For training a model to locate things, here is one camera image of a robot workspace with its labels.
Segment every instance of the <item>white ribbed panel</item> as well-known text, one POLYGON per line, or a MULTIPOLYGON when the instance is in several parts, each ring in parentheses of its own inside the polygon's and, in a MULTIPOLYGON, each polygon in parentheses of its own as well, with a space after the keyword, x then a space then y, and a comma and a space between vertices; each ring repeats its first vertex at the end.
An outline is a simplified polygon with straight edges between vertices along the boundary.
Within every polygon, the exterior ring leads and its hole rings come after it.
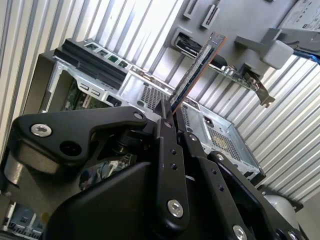
MULTIPOLYGON (((93 38, 176 86, 191 60, 163 43, 182 2, 0 1, 0 145, 23 110, 38 55, 66 38, 93 38)), ((319 73, 315 63, 295 56, 282 69, 270 69, 262 82, 276 100, 267 109, 254 92, 212 69, 190 96, 238 127, 267 174, 263 184, 305 202, 320 191, 319 73)))

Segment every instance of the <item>screw hole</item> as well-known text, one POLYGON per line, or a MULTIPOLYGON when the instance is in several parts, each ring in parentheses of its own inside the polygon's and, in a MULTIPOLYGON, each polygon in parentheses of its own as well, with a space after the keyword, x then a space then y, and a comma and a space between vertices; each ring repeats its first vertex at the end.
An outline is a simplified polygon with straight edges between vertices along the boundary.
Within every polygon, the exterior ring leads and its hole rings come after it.
POLYGON ((140 107, 144 107, 145 106, 145 104, 142 101, 137 101, 136 104, 138 104, 138 106, 140 106, 140 107))
POLYGON ((172 128, 171 123, 168 121, 164 121, 164 125, 166 125, 168 128, 172 128))
POLYGON ((60 144, 60 150, 70 157, 78 156, 82 151, 81 146, 74 141, 64 141, 60 144))
POLYGON ((170 164, 170 167, 171 167, 173 170, 177 170, 177 169, 178 169, 177 165, 175 165, 174 163, 171 163, 171 164, 170 164))
POLYGON ((278 235, 278 237, 281 239, 281 240, 286 240, 287 237, 286 235, 284 234, 284 232, 282 230, 280 230, 279 228, 277 228, 275 230, 275 233, 278 235))

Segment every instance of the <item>metal bracket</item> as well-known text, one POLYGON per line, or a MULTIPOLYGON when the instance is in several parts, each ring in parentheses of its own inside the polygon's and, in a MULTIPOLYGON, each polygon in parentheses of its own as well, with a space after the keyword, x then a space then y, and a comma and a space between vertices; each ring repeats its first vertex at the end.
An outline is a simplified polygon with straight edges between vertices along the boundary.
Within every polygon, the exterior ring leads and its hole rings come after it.
POLYGON ((250 88, 255 91, 255 94, 260 100, 260 105, 268 108, 276 99, 269 95, 268 90, 260 81, 258 75, 253 72, 247 72, 244 75, 244 79, 249 84, 250 88))

